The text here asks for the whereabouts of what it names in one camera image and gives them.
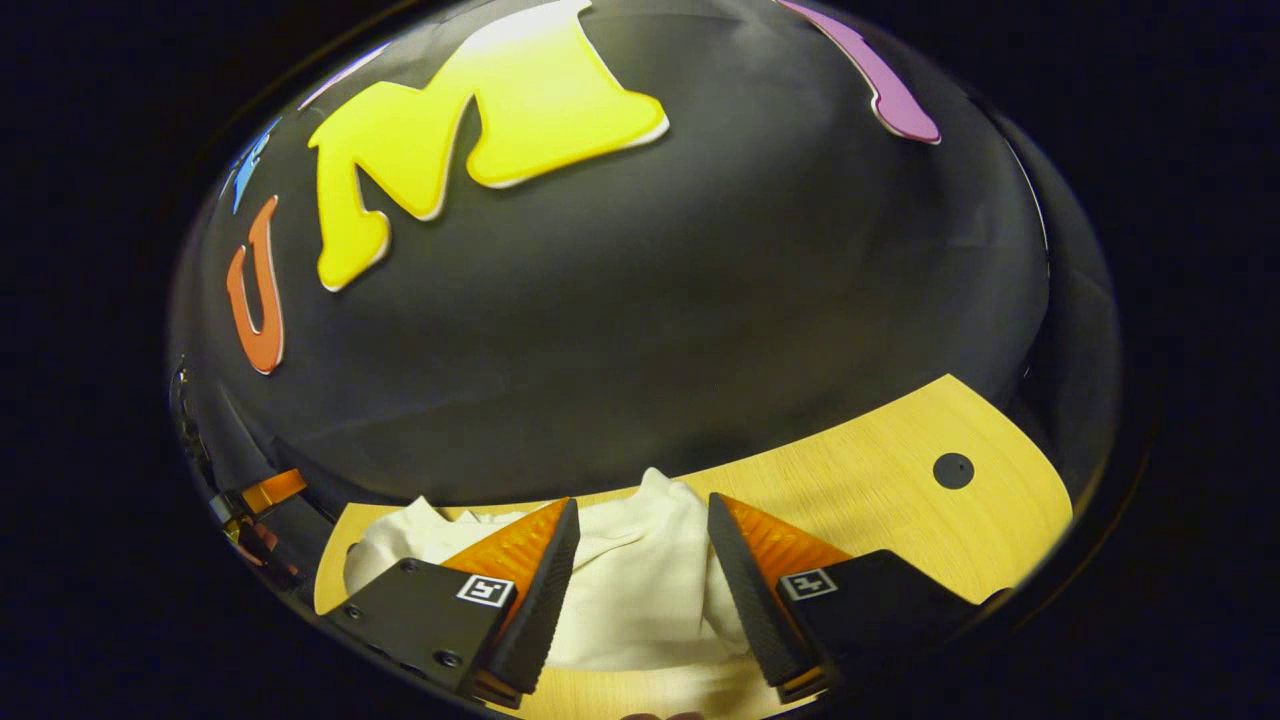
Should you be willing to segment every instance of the white cloth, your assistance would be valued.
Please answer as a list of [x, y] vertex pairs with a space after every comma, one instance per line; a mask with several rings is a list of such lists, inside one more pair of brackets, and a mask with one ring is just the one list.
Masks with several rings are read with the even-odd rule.
[[[347, 556], [355, 593], [404, 557], [443, 562], [524, 512], [445, 520], [422, 498], [378, 520]], [[655, 670], [748, 651], [707, 536], [707, 506], [650, 468], [631, 497], [579, 511], [581, 539], [547, 665]]]

